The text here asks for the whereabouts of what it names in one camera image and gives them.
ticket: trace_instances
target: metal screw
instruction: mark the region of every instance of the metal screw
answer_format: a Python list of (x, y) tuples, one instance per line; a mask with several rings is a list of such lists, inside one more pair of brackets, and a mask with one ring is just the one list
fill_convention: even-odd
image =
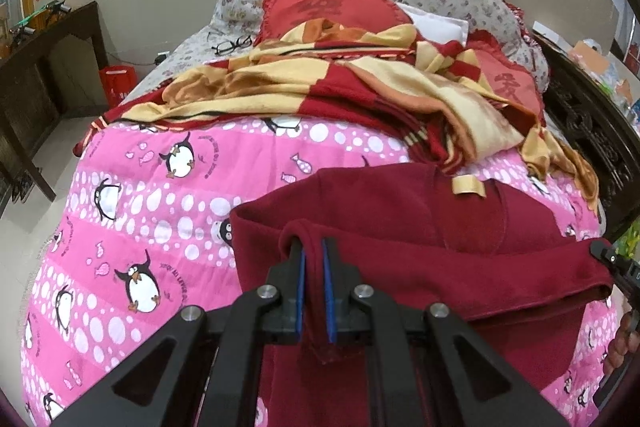
[(263, 284), (258, 288), (258, 297), (260, 299), (271, 299), (278, 294), (278, 289), (273, 284)]
[(358, 284), (354, 289), (353, 293), (356, 294), (356, 297), (360, 299), (368, 299), (373, 295), (373, 288), (368, 284)]
[(431, 315), (437, 319), (443, 319), (444, 317), (449, 316), (449, 307), (441, 302), (433, 303), (429, 308), (429, 311)]
[(191, 322), (200, 318), (202, 315), (202, 309), (198, 306), (187, 306), (186, 308), (182, 308), (180, 312), (180, 317), (182, 317), (185, 321)]

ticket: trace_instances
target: hand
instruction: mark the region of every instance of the hand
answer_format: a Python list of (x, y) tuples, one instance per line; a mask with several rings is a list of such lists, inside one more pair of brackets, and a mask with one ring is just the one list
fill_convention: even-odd
[(604, 360), (603, 370), (605, 377), (608, 377), (613, 370), (622, 365), (627, 353), (635, 353), (640, 346), (640, 335), (637, 331), (631, 334), (626, 332), (631, 322), (631, 313), (627, 313), (620, 321), (620, 327), (616, 331), (616, 336), (609, 343), (607, 350), (607, 358)]

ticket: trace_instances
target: black-framed glasses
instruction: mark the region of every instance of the black-framed glasses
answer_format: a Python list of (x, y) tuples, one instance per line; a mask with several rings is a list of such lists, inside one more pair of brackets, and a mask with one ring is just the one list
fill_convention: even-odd
[(253, 43), (254, 43), (254, 40), (251, 38), (251, 35), (248, 35), (244, 39), (242, 37), (238, 37), (238, 40), (236, 40), (236, 42), (233, 42), (233, 41), (221, 42), (217, 46), (212, 46), (211, 49), (216, 51), (217, 57), (222, 57), (222, 55), (228, 55), (234, 52), (235, 50), (242, 50), (245, 48), (249, 48)]

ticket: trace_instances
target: tiled floor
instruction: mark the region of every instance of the tiled floor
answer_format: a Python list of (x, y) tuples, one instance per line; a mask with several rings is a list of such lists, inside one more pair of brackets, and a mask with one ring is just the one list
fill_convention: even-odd
[(65, 207), (78, 158), (72, 147), (84, 136), (91, 118), (63, 120), (34, 158), (57, 194), (50, 203), (34, 187), (25, 203), (9, 203), (0, 217), (0, 387), (30, 425), (22, 403), (20, 377), (20, 303), (38, 252), (53, 233)]

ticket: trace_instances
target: wooden desk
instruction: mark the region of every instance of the wooden desk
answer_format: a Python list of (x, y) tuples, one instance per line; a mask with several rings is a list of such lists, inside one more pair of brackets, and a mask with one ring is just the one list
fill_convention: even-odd
[(640, 216), (640, 137), (596, 85), (552, 44), (535, 35), (551, 68), (545, 108), (571, 147), (593, 166), (614, 242)]
[[(98, 3), (91, 2), (82, 6), (60, 19), (55, 24), (36, 32), (28, 40), (23, 42), (9, 57), (0, 60), (0, 86), (3, 81), (13, 79), (24, 73), (27, 68), (35, 66), (40, 74), (49, 98), (55, 105), (59, 114), (66, 111), (60, 90), (51, 72), (48, 61), (49, 52), (64, 37), (74, 35), (82, 40), (91, 39), (94, 47), (95, 60), (98, 69), (109, 65), (107, 53), (104, 48), (100, 19), (98, 17)], [(18, 140), (9, 119), (0, 107), (0, 133), (4, 135), (9, 145), (20, 160), (21, 166), (31, 175), (35, 184), (43, 191), (44, 195), (53, 201), (56, 197), (53, 189), (47, 184), (43, 175), (31, 161), (28, 152)]]

